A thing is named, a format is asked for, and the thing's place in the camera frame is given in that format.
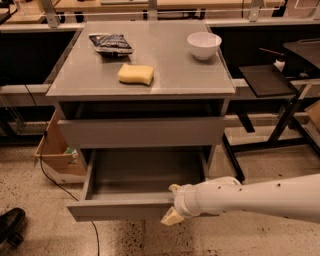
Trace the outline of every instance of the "white bowl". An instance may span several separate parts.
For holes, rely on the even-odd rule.
[[[188,36],[188,47],[199,60],[207,60],[216,54],[222,39],[209,32],[197,32]]]

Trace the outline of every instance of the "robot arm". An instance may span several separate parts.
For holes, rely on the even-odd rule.
[[[171,185],[174,206],[161,222],[172,225],[201,214],[248,211],[320,223],[320,174],[241,185],[232,177]]]

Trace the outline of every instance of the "closed drawer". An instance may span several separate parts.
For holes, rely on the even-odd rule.
[[[224,117],[60,120],[71,147],[197,146],[220,143]]]
[[[201,148],[94,150],[81,199],[67,207],[77,221],[162,218],[171,184],[196,184],[206,167]]]

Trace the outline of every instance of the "speckled floor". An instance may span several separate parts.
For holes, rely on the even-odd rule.
[[[228,134],[233,141],[244,139],[239,129]],[[97,255],[92,224],[73,219],[66,208],[72,199],[45,178],[39,164],[35,165],[35,150],[0,147],[0,211],[21,207],[27,214],[25,241],[16,250],[1,244],[0,255]],[[320,170],[320,159],[308,146],[243,153],[238,159],[247,183]],[[216,150],[211,174],[234,175],[223,147]],[[79,197],[81,185],[64,187]],[[102,256],[310,256],[320,251],[320,225],[245,212],[189,219],[171,227],[162,225],[159,219],[95,224]]]

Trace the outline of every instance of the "sponge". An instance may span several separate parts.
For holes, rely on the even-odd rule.
[[[128,65],[124,63],[118,72],[118,78],[123,83],[142,83],[150,85],[154,68],[150,66]]]

